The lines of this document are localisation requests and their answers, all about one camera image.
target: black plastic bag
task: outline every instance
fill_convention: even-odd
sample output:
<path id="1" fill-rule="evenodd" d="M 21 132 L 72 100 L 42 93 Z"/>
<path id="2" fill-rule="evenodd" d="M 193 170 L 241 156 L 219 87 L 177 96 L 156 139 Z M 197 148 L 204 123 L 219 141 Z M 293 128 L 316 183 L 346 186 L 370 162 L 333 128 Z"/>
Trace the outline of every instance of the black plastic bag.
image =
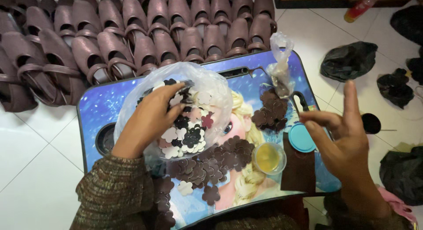
<path id="1" fill-rule="evenodd" d="M 380 161 L 385 189 L 410 206 L 423 205 L 423 146 L 411 153 L 389 151 Z"/>
<path id="2" fill-rule="evenodd" d="M 377 79 L 380 94 L 402 109 L 414 98 L 413 89 L 407 85 L 406 73 L 404 69 L 396 69 L 393 74 Z"/>
<path id="3" fill-rule="evenodd" d="M 340 82 L 353 80 L 373 68 L 376 51 L 376 44 L 363 41 L 331 49 L 320 66 L 320 73 Z"/>
<path id="4" fill-rule="evenodd" d="M 399 10 L 392 15 L 390 23 L 403 37 L 423 46 L 423 5 Z"/>

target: sweater sleeve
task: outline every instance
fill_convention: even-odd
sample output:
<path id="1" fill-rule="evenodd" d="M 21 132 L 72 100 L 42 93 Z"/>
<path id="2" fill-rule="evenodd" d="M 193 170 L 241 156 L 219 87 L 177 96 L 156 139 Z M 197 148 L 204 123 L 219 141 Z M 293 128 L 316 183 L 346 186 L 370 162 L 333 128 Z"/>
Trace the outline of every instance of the sweater sleeve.
<path id="1" fill-rule="evenodd" d="M 81 206 L 71 229 L 145 229 L 139 212 L 151 208 L 153 191 L 144 157 L 107 155 L 77 185 Z"/>

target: white tile floor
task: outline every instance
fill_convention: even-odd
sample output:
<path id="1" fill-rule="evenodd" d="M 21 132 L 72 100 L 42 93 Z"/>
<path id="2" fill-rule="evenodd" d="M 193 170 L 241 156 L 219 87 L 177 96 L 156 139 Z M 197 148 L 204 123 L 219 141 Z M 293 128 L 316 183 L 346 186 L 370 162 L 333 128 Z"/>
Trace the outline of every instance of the white tile floor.
<path id="1" fill-rule="evenodd" d="M 345 9 L 276 10 L 278 30 L 295 41 L 321 110 L 341 113 L 343 84 L 319 74 L 325 54 L 356 41 L 379 46 L 376 65 L 357 78 L 360 110 L 376 114 L 384 129 L 369 135 L 369 168 L 375 183 L 380 160 L 401 142 L 423 142 L 423 104 L 415 98 L 401 110 L 381 97 L 379 74 L 405 68 L 405 59 L 417 57 L 418 45 L 396 33 L 389 19 L 398 8 L 369 10 L 356 22 L 343 20 Z M 82 149 L 75 107 L 38 108 L 19 114 L 0 108 L 0 229 L 68 229 L 79 206 L 75 187 L 83 176 Z M 310 229 L 326 223 L 323 198 L 304 199 Z M 423 207 L 413 208 L 423 222 Z"/>

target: pink cloth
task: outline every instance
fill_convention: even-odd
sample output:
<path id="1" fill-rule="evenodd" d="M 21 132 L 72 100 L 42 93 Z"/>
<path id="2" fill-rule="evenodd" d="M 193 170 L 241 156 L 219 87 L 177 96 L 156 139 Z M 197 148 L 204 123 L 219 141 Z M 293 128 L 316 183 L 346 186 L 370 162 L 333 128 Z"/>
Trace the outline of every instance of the pink cloth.
<path id="1" fill-rule="evenodd" d="M 410 222 L 417 222 L 416 217 L 412 213 L 411 207 L 406 205 L 404 201 L 400 200 L 397 196 L 387 191 L 383 187 L 377 188 L 382 195 L 383 199 L 388 202 L 391 208 L 399 215 L 405 217 Z"/>

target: person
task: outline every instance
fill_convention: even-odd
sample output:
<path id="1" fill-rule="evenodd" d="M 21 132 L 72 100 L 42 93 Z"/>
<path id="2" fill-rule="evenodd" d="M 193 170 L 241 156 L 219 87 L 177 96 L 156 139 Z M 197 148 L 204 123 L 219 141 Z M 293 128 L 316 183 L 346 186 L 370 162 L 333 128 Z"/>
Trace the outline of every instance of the person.
<path id="1" fill-rule="evenodd" d="M 169 99 L 183 83 L 164 86 L 146 96 L 125 125 L 110 155 L 98 160 L 77 186 L 81 206 L 71 229 L 146 229 L 143 212 L 153 205 L 152 179 L 143 150 L 160 137 L 182 112 L 179 104 L 167 112 Z M 343 116 L 328 112 L 300 113 L 327 169 L 342 183 L 341 196 L 326 205 L 333 229 L 405 230 L 410 222 L 385 202 L 370 177 L 368 140 L 353 81 L 344 88 Z M 328 128 L 331 141 L 322 127 Z M 283 214 L 268 218 L 238 218 L 208 225 L 208 229 L 299 229 Z"/>

